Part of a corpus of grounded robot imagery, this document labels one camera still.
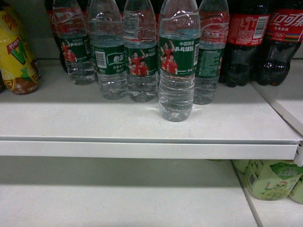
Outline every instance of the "red coca-cola label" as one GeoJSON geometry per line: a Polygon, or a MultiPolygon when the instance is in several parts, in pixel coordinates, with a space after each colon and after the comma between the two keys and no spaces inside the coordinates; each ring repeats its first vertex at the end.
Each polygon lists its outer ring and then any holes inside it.
{"type": "Polygon", "coordinates": [[[260,45],[265,34],[269,16],[232,14],[227,42],[242,46],[260,45]]]}
{"type": "Polygon", "coordinates": [[[228,34],[228,12],[200,12],[201,40],[225,44],[228,34]]]}
{"type": "MultiPolygon", "coordinates": [[[[55,20],[54,20],[54,14],[52,10],[47,10],[46,11],[49,17],[49,21],[51,23],[51,27],[52,27],[52,31],[54,35],[57,35],[57,30],[56,30],[56,26],[55,26],[55,20]]],[[[86,11],[82,11],[84,18],[86,19],[86,11]]]]}
{"type": "Polygon", "coordinates": [[[265,38],[282,42],[302,42],[303,10],[274,9],[266,29],[265,38]]]}
{"type": "Polygon", "coordinates": [[[55,27],[55,22],[54,22],[54,17],[53,17],[53,11],[48,10],[47,14],[48,14],[48,17],[49,17],[49,21],[51,22],[52,31],[53,31],[54,34],[57,34],[56,27],[55,27]]]}

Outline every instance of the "barcode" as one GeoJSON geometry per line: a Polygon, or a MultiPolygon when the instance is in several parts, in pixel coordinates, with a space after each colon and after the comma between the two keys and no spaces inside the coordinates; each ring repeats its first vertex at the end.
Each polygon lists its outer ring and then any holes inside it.
{"type": "Polygon", "coordinates": [[[107,67],[106,67],[105,52],[95,51],[95,53],[96,53],[97,66],[106,69],[107,67]]]}
{"type": "Polygon", "coordinates": [[[254,34],[254,39],[259,39],[263,37],[264,30],[266,28],[268,17],[259,17],[255,34],[254,34]]]}
{"type": "Polygon", "coordinates": [[[198,58],[199,58],[199,44],[196,44],[194,65],[198,64],[198,58]]]}
{"type": "Polygon", "coordinates": [[[250,175],[250,184],[251,184],[251,185],[254,184],[255,180],[256,180],[256,179],[255,179],[255,177],[253,176],[253,174],[250,175]]]}
{"type": "Polygon", "coordinates": [[[86,53],[89,54],[91,52],[89,39],[84,41],[86,53]]]}

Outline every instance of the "bottle label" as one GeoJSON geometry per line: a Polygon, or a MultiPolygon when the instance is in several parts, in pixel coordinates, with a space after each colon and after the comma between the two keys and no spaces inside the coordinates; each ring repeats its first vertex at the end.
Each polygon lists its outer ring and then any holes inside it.
{"type": "Polygon", "coordinates": [[[287,180],[293,176],[298,176],[303,173],[303,169],[296,164],[277,163],[270,165],[272,171],[279,176],[282,180],[287,180]]]}
{"type": "Polygon", "coordinates": [[[0,71],[5,86],[18,95],[36,91],[39,75],[27,46],[20,37],[18,22],[9,11],[0,11],[0,71]]]}
{"type": "Polygon", "coordinates": [[[47,10],[46,11],[49,17],[49,21],[51,23],[51,27],[52,27],[52,32],[54,35],[57,35],[57,30],[55,27],[55,21],[54,21],[54,16],[53,16],[53,11],[52,10],[47,10]]]}
{"type": "Polygon", "coordinates": [[[265,38],[282,42],[302,42],[303,10],[274,9],[266,29],[265,38]]]}
{"type": "Polygon", "coordinates": [[[201,40],[225,44],[228,34],[228,12],[200,12],[201,40]]]}
{"type": "Polygon", "coordinates": [[[114,47],[91,46],[92,59],[97,71],[112,75],[125,71],[124,45],[114,47]]]}
{"type": "Polygon", "coordinates": [[[199,38],[174,40],[160,37],[161,70],[178,76],[196,72],[199,57],[199,38]]]}
{"type": "Polygon", "coordinates": [[[125,66],[129,75],[154,75],[157,71],[156,46],[145,49],[125,47],[125,66]]]}
{"type": "Polygon", "coordinates": [[[84,62],[91,59],[89,37],[59,39],[66,62],[84,62]]]}
{"type": "Polygon", "coordinates": [[[196,77],[217,77],[220,74],[224,49],[199,50],[199,59],[196,69],[196,77]]]}
{"type": "Polygon", "coordinates": [[[269,21],[269,16],[232,14],[227,42],[242,46],[260,45],[269,21]]]}

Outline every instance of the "lower shelf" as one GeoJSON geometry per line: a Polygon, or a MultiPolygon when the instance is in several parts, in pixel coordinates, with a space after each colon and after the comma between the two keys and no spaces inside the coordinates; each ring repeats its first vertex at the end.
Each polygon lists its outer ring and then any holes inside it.
{"type": "Polygon", "coordinates": [[[230,161],[0,157],[1,227],[257,227],[230,161]]]}
{"type": "Polygon", "coordinates": [[[285,198],[263,201],[251,196],[244,185],[244,175],[237,173],[243,191],[259,227],[300,227],[303,223],[303,205],[285,198]]]}

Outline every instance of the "white shelf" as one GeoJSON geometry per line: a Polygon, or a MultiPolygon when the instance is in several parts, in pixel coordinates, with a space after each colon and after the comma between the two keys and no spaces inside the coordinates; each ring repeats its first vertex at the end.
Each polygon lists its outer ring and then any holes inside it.
{"type": "Polygon", "coordinates": [[[2,157],[1,227],[257,227],[230,161],[2,157]]]}
{"type": "Polygon", "coordinates": [[[106,100],[97,83],[73,85],[56,63],[41,67],[36,92],[0,94],[0,155],[293,159],[302,139],[249,84],[219,84],[213,103],[174,123],[157,98],[106,100]]]}
{"type": "Polygon", "coordinates": [[[303,135],[303,60],[292,60],[289,74],[279,86],[261,86],[253,82],[253,87],[278,112],[303,135]]]}
{"type": "Polygon", "coordinates": [[[250,204],[258,227],[299,227],[303,223],[303,205],[285,198],[263,201],[253,197],[244,185],[244,175],[238,173],[243,191],[250,204]]]}

